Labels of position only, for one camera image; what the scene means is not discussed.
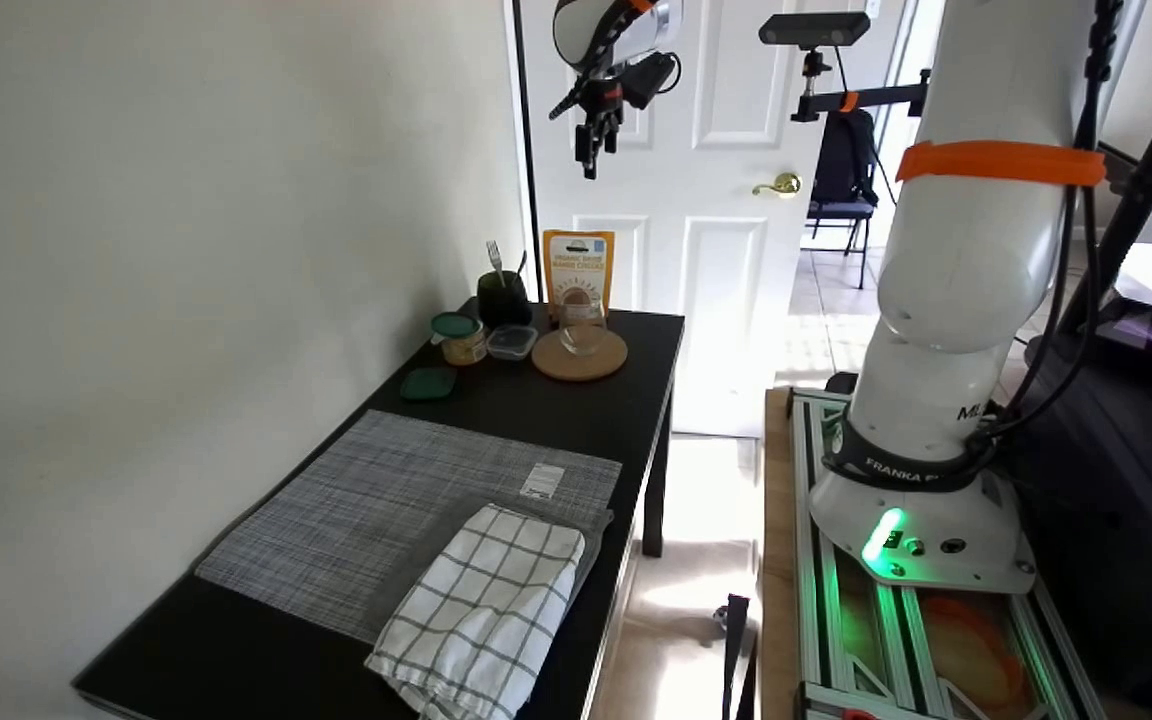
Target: white checkered towel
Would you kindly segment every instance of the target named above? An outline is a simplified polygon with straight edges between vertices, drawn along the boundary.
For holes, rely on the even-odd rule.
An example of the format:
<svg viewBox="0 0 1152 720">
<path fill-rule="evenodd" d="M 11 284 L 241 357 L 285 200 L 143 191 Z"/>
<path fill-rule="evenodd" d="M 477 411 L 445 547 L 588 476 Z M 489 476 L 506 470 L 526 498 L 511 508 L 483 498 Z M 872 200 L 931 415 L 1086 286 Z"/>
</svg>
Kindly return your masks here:
<svg viewBox="0 0 1152 720">
<path fill-rule="evenodd" d="M 582 536 L 480 508 L 380 629 L 367 667 L 421 714 L 506 720 L 569 612 Z"/>
</svg>

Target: jar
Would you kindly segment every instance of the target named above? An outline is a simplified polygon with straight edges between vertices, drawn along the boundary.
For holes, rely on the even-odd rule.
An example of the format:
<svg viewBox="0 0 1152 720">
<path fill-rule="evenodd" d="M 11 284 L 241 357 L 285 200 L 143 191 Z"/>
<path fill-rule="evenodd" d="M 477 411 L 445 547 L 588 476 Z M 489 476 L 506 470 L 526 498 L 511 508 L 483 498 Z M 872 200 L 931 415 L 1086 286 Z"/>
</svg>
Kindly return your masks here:
<svg viewBox="0 0 1152 720">
<path fill-rule="evenodd" d="M 452 366 L 468 366 L 468 362 L 480 362 L 489 357 L 483 324 L 472 317 L 440 313 L 440 317 L 430 317 L 428 326 L 430 326 L 430 343 L 445 348 L 445 359 Z"/>
</svg>

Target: gray placemat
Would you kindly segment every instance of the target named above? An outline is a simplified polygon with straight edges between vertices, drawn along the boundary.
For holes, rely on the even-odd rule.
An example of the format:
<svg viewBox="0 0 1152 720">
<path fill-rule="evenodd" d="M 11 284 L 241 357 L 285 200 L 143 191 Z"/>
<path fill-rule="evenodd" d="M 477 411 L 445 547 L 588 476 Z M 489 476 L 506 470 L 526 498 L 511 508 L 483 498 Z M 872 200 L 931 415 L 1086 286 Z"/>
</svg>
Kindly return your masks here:
<svg viewBox="0 0 1152 720">
<path fill-rule="evenodd" d="M 551 498 L 519 496 L 537 462 L 565 466 Z M 196 576 L 309 623 L 375 642 L 386 612 L 483 505 L 582 531 L 588 576 L 618 462 L 446 424 L 364 411 L 321 461 L 262 498 Z"/>
</svg>

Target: door handle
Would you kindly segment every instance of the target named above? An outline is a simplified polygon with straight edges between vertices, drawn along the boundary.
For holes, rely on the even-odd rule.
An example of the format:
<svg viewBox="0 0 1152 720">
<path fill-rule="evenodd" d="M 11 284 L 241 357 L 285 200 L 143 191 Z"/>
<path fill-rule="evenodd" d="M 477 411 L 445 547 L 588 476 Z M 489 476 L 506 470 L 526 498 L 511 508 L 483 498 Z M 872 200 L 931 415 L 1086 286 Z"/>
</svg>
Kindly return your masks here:
<svg viewBox="0 0 1152 720">
<path fill-rule="evenodd" d="M 754 183 L 750 191 L 754 191 L 754 194 L 790 200 L 800 187 L 804 187 L 804 183 L 800 183 L 800 170 L 774 170 L 771 183 Z"/>
</svg>

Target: white door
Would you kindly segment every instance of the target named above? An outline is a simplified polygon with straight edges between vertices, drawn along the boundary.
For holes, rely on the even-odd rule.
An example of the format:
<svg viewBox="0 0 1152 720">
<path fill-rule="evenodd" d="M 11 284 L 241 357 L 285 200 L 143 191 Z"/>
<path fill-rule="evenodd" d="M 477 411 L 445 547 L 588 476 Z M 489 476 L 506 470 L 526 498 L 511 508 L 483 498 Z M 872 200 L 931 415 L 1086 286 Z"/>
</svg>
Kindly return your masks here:
<svg viewBox="0 0 1152 720">
<path fill-rule="evenodd" d="M 786 317 L 804 194 L 754 194 L 774 170 L 811 176 L 818 122 L 786 122 L 800 50 L 758 45 L 783 0 L 682 0 L 682 77 L 618 128 L 618 153 L 582 179 L 573 160 L 579 106 L 551 47 L 551 0 L 519 0 L 541 227 L 617 232 L 611 309 L 682 313 L 674 427 L 754 432 L 771 380 L 771 326 Z"/>
</svg>

